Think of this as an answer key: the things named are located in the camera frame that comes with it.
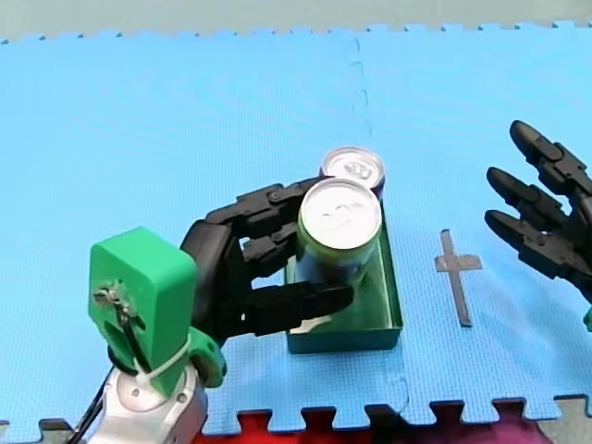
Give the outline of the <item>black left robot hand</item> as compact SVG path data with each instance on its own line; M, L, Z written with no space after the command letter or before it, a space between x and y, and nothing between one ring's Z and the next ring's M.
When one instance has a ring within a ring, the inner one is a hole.
M252 286L254 279L270 277L295 255L302 200L320 180L251 191L192 224L180 248L198 268L193 327L223 345L244 334L290 330L352 303L348 284Z

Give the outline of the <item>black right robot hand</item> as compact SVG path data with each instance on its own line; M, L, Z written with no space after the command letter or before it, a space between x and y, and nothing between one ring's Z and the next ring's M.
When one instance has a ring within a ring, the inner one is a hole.
M548 278L562 278L591 300L591 178L586 164L521 120L510 125L512 142L548 191L527 185L497 167L487 181L518 212L485 212L488 227L518 258Z

